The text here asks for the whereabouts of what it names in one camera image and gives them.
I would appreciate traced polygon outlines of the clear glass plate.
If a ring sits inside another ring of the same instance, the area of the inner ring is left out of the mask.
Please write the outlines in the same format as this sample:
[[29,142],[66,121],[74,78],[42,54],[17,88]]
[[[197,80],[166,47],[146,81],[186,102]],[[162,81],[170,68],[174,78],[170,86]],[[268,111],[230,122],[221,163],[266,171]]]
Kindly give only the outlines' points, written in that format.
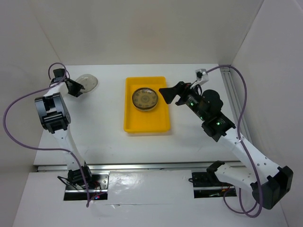
[[82,93],[90,92],[98,85],[98,79],[91,74],[83,74],[79,76],[76,79],[76,82],[83,86],[80,90]]

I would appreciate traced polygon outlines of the yellow brown patterned plate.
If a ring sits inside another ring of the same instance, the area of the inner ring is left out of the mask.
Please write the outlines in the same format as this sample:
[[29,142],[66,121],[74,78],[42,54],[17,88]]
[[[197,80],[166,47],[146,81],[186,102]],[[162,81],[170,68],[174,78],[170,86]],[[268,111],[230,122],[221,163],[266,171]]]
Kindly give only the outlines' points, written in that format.
[[134,91],[132,103],[136,109],[150,111],[158,104],[158,94],[151,88],[142,87]]

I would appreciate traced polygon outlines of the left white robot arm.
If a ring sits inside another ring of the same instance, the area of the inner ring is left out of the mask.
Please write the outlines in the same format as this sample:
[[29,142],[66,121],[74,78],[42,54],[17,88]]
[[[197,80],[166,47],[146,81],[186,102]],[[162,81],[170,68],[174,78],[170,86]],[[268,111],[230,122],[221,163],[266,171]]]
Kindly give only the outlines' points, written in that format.
[[68,72],[64,68],[54,69],[53,73],[54,78],[48,92],[35,99],[37,113],[42,127],[53,135],[59,148],[66,152],[67,182],[87,189],[93,184],[93,176],[72,138],[71,116],[64,101],[66,95],[80,96],[80,90],[84,86],[68,78]]

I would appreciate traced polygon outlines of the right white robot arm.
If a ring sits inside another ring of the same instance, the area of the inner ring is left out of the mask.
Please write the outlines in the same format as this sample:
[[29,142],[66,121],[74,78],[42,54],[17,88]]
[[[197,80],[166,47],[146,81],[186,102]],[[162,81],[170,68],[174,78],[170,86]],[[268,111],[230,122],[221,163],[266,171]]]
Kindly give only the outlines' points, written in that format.
[[290,191],[292,169],[271,161],[237,131],[235,124],[222,113],[223,102],[216,91],[209,89],[198,94],[190,83],[181,81],[174,87],[160,88],[159,92],[167,104],[179,96],[176,105],[188,106],[202,120],[204,132],[244,165],[243,169],[236,169],[223,161],[214,162],[207,169],[209,184],[229,183],[247,190],[261,207],[268,210]]

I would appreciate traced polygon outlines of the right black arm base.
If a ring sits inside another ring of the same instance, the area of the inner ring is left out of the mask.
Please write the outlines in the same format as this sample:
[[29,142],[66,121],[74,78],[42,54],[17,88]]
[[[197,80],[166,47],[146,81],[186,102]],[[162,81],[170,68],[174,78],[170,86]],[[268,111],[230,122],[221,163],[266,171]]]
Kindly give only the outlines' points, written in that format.
[[237,196],[233,185],[211,180],[207,172],[192,172],[188,181],[192,183],[195,199]]

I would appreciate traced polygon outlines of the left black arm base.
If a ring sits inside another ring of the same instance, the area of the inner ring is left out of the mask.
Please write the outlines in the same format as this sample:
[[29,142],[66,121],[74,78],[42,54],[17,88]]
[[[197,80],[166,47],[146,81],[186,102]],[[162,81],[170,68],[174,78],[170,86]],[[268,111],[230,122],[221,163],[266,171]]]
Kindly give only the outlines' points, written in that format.
[[[85,201],[87,192],[85,186],[72,185],[67,178],[57,176],[65,185],[64,201]],[[89,197],[91,201],[103,201],[108,199],[109,172],[92,175],[92,181],[88,183]]]

